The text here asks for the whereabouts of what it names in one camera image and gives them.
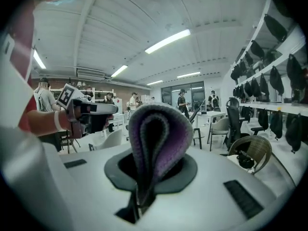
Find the red shirt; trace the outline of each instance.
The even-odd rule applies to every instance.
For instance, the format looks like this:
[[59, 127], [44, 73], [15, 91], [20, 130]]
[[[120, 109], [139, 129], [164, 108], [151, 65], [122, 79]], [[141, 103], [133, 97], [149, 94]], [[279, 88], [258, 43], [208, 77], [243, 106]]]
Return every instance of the red shirt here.
[[[18, 70], [21, 76], [31, 86], [31, 49], [34, 35], [34, 16], [33, 11], [35, 5], [33, 0], [25, 3], [19, 8], [9, 25], [9, 34], [15, 41], [10, 61]], [[27, 117], [27, 112], [36, 110], [36, 102], [34, 96], [29, 101], [24, 113], [19, 121], [19, 128], [24, 131], [31, 131]]]

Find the purple knit fabric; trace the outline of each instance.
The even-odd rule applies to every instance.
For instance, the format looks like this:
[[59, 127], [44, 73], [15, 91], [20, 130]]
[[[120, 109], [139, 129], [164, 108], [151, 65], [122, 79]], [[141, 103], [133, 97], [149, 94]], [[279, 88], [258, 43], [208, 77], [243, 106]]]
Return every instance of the purple knit fabric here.
[[[161, 131], [148, 134], [151, 122], [161, 123]], [[128, 126], [130, 143], [137, 168], [139, 193], [147, 193], [185, 155], [193, 140], [193, 128], [183, 114], [164, 103], [144, 104], [131, 116]], [[148, 136], [156, 138], [151, 149]]]

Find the window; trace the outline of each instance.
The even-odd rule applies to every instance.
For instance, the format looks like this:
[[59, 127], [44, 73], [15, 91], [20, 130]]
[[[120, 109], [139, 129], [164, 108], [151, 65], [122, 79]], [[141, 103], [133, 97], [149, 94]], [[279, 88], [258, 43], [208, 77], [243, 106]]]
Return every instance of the window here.
[[197, 108], [200, 106], [205, 99], [205, 92], [204, 92], [204, 83], [203, 82], [196, 82], [190, 83], [185, 85], [178, 85], [172, 87], [162, 88], [162, 102], [168, 103], [173, 107], [178, 107], [178, 98], [179, 92], [181, 89], [186, 91], [185, 99], [190, 104], [188, 105], [188, 110], [194, 111], [195, 107]]

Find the ceiling light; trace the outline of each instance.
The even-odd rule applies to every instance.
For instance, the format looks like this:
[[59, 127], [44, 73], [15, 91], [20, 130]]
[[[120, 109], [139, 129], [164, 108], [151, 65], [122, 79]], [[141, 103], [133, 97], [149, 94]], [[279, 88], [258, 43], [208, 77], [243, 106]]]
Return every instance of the ceiling light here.
[[42, 60], [40, 59], [37, 50], [34, 49], [34, 54], [33, 57], [35, 59], [35, 61], [37, 61], [38, 65], [40, 66], [40, 68], [42, 69], [46, 69], [46, 66], [44, 65], [44, 63], [42, 62]]
[[151, 46], [150, 48], [146, 49], [145, 52], [148, 53], [148, 54], [151, 54], [155, 50], [158, 50], [159, 48], [164, 47], [165, 45], [170, 44], [170, 43], [172, 43], [172, 42], [174, 42], [178, 39], [181, 39], [183, 37], [186, 37], [190, 34], [191, 34], [190, 30], [186, 29], [184, 31], [181, 31], [181, 32], [179, 32], [175, 35], [172, 35], [172, 36], [158, 42], [157, 44], [155, 44], [155, 45]]
[[180, 75], [177, 78], [182, 78], [182, 77], [186, 77], [186, 76], [191, 76], [191, 75], [198, 75], [200, 74], [200, 72], [196, 72], [196, 73], [191, 73], [191, 74], [186, 74], [186, 75]]
[[116, 70], [116, 72], [113, 75], [111, 75], [111, 77], [116, 77], [119, 73], [121, 73], [122, 71], [124, 71], [127, 68], [128, 68], [128, 66], [123, 65], [118, 70]]
[[155, 82], [149, 83], [149, 84], [147, 84], [147, 85], [150, 86], [150, 85], [154, 85], [154, 84], [157, 84], [157, 83], [160, 83], [160, 82], [163, 82], [163, 81], [162, 81], [162, 80], [159, 80], [159, 81], [155, 81]]

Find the air conditioner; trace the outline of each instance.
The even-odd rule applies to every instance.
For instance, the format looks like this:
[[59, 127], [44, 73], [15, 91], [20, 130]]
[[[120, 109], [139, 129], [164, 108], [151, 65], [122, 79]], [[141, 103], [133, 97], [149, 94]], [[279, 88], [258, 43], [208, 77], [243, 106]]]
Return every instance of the air conditioner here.
[[94, 81], [105, 80], [105, 73], [99, 70], [77, 69], [77, 77], [80, 79], [88, 79]]

